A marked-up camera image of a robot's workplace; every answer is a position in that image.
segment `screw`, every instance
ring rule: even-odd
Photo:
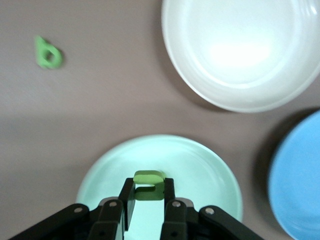
[[[181,203],[178,202],[178,201],[174,201],[174,202],[172,203],[172,206],[174,206],[175,208],[178,208],[178,207],[181,206]]]
[[[109,207],[115,207],[117,206],[117,203],[115,201],[112,201],[109,203]]]
[[[207,207],[204,211],[209,215],[213,215],[215,213],[215,210],[213,210],[211,207]]]
[[[77,207],[75,210],[73,210],[74,211],[74,213],[80,213],[80,212],[82,212],[82,207]]]

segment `plate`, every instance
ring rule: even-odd
[[[193,201],[197,211],[216,205],[242,220],[240,188],[226,163],[200,143],[174,135],[142,136],[108,151],[85,176],[77,203],[95,209],[102,199],[118,196],[125,179],[140,170],[156,170],[173,178],[175,196]],[[136,201],[125,239],[158,240],[163,222],[163,200]]]
[[[320,72],[318,0],[164,0],[166,49],[210,103],[262,112],[301,94]]]
[[[320,239],[320,111],[299,123],[274,155],[268,180],[272,211],[296,240]]]

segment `gray table surface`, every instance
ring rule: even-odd
[[[243,223],[266,240],[291,239],[271,212],[262,153],[284,119],[320,105],[319,77],[274,110],[220,109],[197,96],[173,67],[161,4],[1,1],[1,240],[74,203],[103,153],[150,134],[184,136],[212,149],[239,182]],[[35,35],[63,51],[61,68],[36,64]]]

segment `green letter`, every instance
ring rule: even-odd
[[[165,177],[159,171],[143,170],[134,174],[133,181],[139,185],[150,185],[138,187],[135,190],[135,199],[141,201],[154,201],[164,199]]]
[[[35,37],[35,55],[37,64],[44,69],[56,69],[62,64],[62,54],[42,37]]]

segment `blue plate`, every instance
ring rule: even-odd
[[[320,111],[299,123],[275,153],[268,194],[282,228],[296,240],[320,240]]]

